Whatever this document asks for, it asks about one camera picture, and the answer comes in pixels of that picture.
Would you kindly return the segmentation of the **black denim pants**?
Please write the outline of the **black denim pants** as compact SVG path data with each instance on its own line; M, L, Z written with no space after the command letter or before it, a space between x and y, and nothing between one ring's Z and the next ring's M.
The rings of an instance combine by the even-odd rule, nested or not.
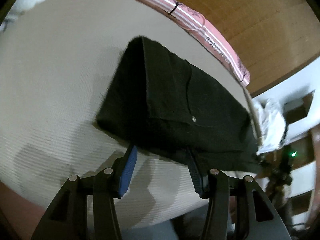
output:
M97 114L100 129L186 164L257 173L248 111L209 74L139 36L124 51Z

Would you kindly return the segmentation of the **white crumpled plastic bag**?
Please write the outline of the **white crumpled plastic bag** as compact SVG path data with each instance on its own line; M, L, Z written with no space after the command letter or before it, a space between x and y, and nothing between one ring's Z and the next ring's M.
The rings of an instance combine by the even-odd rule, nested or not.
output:
M264 104L253 99L253 106L258 119L262 141L258 146L257 155L277 150L286 130L286 121L281 104L268 99Z

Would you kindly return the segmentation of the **beige woven mattress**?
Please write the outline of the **beige woven mattress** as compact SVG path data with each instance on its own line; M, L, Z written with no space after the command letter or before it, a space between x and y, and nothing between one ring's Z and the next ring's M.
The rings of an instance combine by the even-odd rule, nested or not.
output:
M137 0L46 0L1 34L1 182L45 209L72 174L97 173L127 143L94 120L127 44L158 41L217 79L242 86L174 21Z

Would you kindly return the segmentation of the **wooden headboard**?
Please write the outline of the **wooden headboard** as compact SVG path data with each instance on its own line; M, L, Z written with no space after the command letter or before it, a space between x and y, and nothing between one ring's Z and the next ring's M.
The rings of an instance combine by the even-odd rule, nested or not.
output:
M257 96L319 56L319 20L306 0L178 0L231 44Z

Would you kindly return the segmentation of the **pink striped pillow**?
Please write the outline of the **pink striped pillow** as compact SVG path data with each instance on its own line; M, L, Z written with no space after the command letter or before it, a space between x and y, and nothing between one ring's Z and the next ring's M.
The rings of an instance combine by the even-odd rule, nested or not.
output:
M223 35L200 12L178 0L137 0L174 21L217 58L239 83L246 87L250 73Z

